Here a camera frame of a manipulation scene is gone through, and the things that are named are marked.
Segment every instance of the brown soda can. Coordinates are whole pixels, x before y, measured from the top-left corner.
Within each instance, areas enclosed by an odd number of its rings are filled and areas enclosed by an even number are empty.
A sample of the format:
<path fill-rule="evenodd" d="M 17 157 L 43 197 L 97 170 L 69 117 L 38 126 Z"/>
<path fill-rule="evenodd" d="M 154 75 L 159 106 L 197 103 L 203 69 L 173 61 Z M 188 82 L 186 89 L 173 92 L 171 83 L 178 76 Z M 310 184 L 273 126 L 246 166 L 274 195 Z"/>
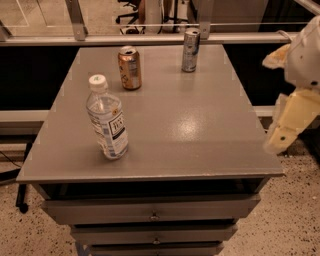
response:
<path fill-rule="evenodd" d="M 140 55 L 133 46 L 124 46 L 118 54 L 121 83 L 127 90 L 136 90 L 141 87 Z"/>

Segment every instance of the gray tabletop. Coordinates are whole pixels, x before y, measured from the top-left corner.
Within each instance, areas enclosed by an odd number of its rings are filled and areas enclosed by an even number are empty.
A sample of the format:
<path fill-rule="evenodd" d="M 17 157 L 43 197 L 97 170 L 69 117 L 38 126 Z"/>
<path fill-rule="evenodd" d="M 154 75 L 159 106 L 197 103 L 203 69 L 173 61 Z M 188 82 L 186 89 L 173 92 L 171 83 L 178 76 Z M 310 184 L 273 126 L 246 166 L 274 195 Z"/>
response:
<path fill-rule="evenodd" d="M 120 84 L 119 47 L 80 49 L 25 161 L 22 183 L 279 176 L 276 156 L 221 45 L 202 45 L 194 73 L 182 46 L 138 47 L 143 85 Z M 104 73 L 123 103 L 129 150 L 106 159 L 86 112 L 88 77 Z"/>

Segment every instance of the drawer handle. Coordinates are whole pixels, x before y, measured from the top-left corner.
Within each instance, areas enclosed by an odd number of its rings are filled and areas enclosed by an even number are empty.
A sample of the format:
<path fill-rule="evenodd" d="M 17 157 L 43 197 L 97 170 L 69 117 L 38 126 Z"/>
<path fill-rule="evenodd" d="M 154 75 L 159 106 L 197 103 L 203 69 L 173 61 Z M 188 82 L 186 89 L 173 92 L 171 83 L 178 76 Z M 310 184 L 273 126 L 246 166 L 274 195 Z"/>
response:
<path fill-rule="evenodd" d="M 159 244 L 160 244 L 159 239 L 158 239 L 158 238 L 154 239 L 153 244 L 154 244 L 154 245 L 159 245 Z"/>
<path fill-rule="evenodd" d="M 155 222 L 155 221 L 159 221 L 160 217 L 154 212 L 152 214 L 152 216 L 150 216 L 150 221 Z"/>

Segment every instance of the soda can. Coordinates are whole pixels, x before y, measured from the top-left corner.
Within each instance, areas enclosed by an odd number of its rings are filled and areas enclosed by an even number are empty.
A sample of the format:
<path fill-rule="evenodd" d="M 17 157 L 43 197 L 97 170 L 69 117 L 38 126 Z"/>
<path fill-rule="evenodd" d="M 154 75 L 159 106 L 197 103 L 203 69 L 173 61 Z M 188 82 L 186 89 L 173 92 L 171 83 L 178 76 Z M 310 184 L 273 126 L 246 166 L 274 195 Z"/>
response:
<path fill-rule="evenodd" d="M 141 87 L 140 55 L 133 46 L 124 46 L 118 54 L 118 63 L 122 86 L 128 90 Z"/>
<path fill-rule="evenodd" d="M 188 28 L 184 33 L 182 70 L 193 72 L 197 67 L 197 58 L 200 44 L 200 29 Z"/>

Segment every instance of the bottle cap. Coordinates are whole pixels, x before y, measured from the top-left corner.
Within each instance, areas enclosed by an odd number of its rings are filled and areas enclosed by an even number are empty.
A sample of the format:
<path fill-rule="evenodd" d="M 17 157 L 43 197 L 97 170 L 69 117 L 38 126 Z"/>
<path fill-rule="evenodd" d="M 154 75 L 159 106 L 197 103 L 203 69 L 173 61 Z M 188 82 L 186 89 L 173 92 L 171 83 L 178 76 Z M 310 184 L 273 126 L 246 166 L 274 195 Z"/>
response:
<path fill-rule="evenodd" d="M 104 75 L 93 75 L 89 78 L 89 87 L 94 92 L 104 92 L 108 89 L 108 82 Z"/>

